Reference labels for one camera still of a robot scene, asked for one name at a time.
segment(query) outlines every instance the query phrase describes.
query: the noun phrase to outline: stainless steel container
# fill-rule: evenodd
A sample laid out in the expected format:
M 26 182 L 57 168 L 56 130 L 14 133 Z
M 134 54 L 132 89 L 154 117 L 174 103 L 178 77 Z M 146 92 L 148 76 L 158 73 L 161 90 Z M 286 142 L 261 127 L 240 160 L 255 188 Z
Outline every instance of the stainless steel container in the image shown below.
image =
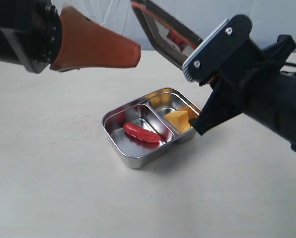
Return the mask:
M 179 91 L 162 88 L 108 112 L 103 117 L 102 126 L 124 163 L 139 169 L 167 153 L 171 146 L 185 143 L 195 136 L 193 128 L 179 133 L 163 118 L 168 112 L 177 110 L 188 111 L 190 119 L 200 113 L 200 109 Z M 123 129 L 126 122 L 158 133 L 162 141 L 150 144 L 127 135 Z

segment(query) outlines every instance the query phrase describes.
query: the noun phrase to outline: yellow cheese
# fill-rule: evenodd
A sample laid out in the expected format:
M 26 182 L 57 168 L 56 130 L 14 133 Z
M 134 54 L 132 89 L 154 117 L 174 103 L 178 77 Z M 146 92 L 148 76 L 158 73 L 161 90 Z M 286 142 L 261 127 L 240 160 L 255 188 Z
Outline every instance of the yellow cheese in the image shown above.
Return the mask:
M 163 118 L 180 133 L 184 133 L 190 129 L 189 114 L 187 111 L 169 112 L 168 114 L 164 115 Z

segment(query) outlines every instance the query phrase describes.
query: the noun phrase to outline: red sausage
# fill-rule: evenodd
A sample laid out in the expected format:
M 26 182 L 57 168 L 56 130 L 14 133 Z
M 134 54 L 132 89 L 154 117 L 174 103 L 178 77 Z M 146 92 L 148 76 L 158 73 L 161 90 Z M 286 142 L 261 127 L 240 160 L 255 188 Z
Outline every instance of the red sausage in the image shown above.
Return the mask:
M 137 126 L 131 122 L 124 124 L 124 130 L 128 135 L 131 135 L 139 140 L 148 142 L 148 143 L 158 143 L 161 140 L 160 135 L 143 129 L 140 126 Z

